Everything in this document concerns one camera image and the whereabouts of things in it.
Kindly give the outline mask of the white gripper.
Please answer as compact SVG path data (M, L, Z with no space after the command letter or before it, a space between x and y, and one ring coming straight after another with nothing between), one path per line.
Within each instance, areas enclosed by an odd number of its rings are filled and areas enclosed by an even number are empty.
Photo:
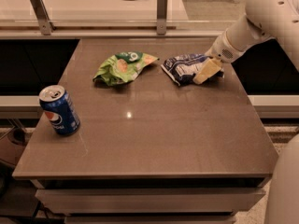
M216 38L212 46L206 52L206 56L213 58L207 58L203 62L199 72L192 81L198 85L204 83L222 69L222 63L233 63L243 54L243 51L239 51L233 47L229 42L227 32L224 31Z

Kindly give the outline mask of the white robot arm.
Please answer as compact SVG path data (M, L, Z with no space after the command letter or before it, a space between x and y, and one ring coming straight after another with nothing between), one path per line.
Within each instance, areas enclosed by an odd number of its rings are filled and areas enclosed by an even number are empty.
M249 48L275 38L299 70L298 0L247 0L245 14L206 52L232 63ZM299 135L281 149L272 176L264 224L299 224Z

